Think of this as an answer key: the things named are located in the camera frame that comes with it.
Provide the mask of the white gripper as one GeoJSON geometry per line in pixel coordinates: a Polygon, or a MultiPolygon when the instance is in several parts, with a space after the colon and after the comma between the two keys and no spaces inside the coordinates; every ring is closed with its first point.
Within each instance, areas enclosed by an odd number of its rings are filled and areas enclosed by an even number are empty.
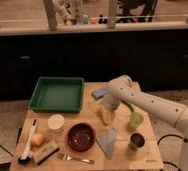
{"type": "Polygon", "coordinates": [[[120,105],[121,97],[117,94],[107,93],[102,100],[104,107],[110,111],[114,112],[120,105]]]}

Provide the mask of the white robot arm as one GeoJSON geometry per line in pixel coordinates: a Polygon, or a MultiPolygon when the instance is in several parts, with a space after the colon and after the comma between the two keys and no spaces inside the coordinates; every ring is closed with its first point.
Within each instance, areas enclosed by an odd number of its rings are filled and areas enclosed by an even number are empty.
{"type": "Polygon", "coordinates": [[[102,104],[110,113],[113,113],[121,102],[129,102],[183,133],[186,141],[181,146],[178,171],[188,171],[188,105],[135,90],[128,75],[110,80],[106,89],[107,94],[103,97],[102,104]]]}

